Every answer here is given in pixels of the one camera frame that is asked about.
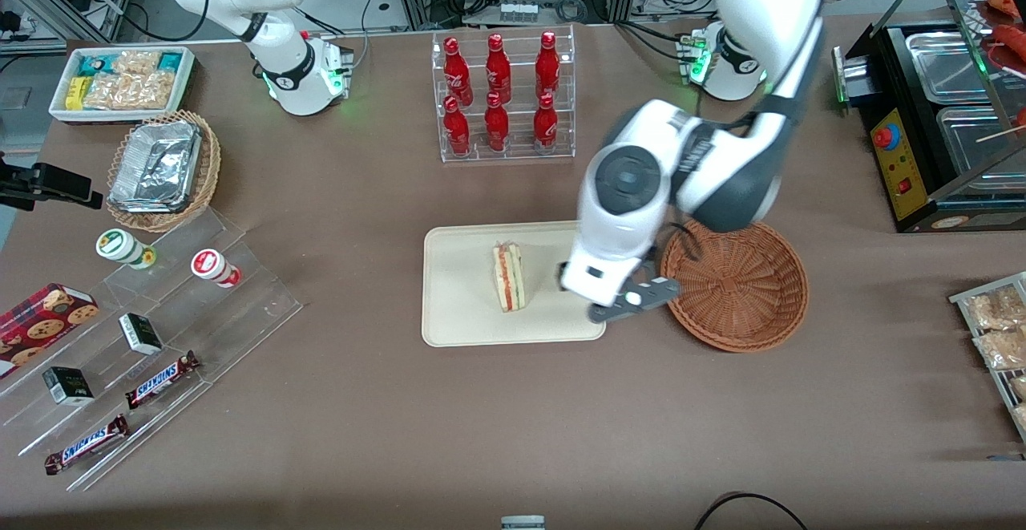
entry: emergency stop button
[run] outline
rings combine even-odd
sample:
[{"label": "emergency stop button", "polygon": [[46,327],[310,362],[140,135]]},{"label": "emergency stop button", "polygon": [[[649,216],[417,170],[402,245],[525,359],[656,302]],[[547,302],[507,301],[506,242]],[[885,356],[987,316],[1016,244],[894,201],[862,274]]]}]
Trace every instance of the emergency stop button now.
[{"label": "emergency stop button", "polygon": [[898,147],[898,142],[901,140],[901,129],[898,125],[894,123],[887,123],[883,127],[873,131],[873,146],[876,146],[883,151],[892,151],[894,148]]}]

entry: small black box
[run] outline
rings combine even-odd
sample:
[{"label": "small black box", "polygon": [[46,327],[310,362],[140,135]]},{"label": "small black box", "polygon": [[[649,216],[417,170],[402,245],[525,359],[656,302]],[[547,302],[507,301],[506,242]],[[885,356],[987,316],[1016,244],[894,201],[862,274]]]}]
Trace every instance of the small black box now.
[{"label": "small black box", "polygon": [[128,348],[145,355],[160,354],[160,337],[149,319],[139,314],[125,314],[118,319],[118,323],[121,323],[121,333],[128,340]]},{"label": "small black box", "polygon": [[43,380],[53,396],[53,402],[63,406],[84,406],[92,402],[92,392],[85,383],[81,370],[51,366],[43,372]]}]

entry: sandwich slice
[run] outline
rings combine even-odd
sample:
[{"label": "sandwich slice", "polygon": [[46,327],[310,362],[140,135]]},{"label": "sandwich slice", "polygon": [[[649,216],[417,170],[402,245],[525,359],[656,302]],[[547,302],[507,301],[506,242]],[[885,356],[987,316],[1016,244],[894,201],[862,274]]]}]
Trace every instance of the sandwich slice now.
[{"label": "sandwich slice", "polygon": [[496,289],[503,312],[522,310],[527,304],[523,289],[520,248],[516,244],[499,244],[491,249],[495,258]]}]

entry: brown tablecloth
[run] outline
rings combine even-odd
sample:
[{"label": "brown tablecloth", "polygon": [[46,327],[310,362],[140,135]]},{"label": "brown tablecloth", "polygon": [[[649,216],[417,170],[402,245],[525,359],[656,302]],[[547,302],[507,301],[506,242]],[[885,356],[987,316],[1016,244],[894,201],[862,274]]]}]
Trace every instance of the brown tablecloth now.
[{"label": "brown tablecloth", "polygon": [[[828,46],[866,23],[829,19]],[[813,528],[1022,528],[1026,464],[985,461],[1021,446],[946,296],[1026,270],[1023,234],[894,234],[858,117],[832,106],[827,52],[766,218],[812,287],[791,340],[728,355],[664,309],[589,343],[422,341],[429,230],[571,219],[615,117],[654,97],[694,110],[669,59],[611,27],[576,34],[578,157],[499,167],[439,161],[429,35],[374,38],[352,98],[310,118],[268,98],[241,44],[194,45],[191,108],[224,151],[214,206],[309,304],[85,493],[3,447],[0,516],[26,517],[3,526],[481,529],[543,514],[554,530],[689,528],[749,490]],[[42,160],[106,191],[124,130],[55,123]],[[0,303],[96,284],[110,226],[52,201],[19,216]],[[709,528],[787,524],[735,502]]]}]

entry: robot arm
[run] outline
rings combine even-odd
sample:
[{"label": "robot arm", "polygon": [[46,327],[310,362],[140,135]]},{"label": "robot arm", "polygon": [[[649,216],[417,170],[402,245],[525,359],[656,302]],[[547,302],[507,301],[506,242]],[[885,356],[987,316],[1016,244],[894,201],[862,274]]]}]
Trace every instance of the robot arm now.
[{"label": "robot arm", "polygon": [[581,187],[563,288],[628,314],[647,310],[623,288],[655,241],[667,202],[713,231],[762,219],[819,55],[821,1],[716,0],[731,34],[764,64],[770,94],[743,136],[660,100],[614,131]]},{"label": "robot arm", "polygon": [[286,9],[303,0],[174,0],[227,29],[264,70],[273,96],[293,115],[312,115],[348,94],[352,54],[321,39],[306,39]]}]

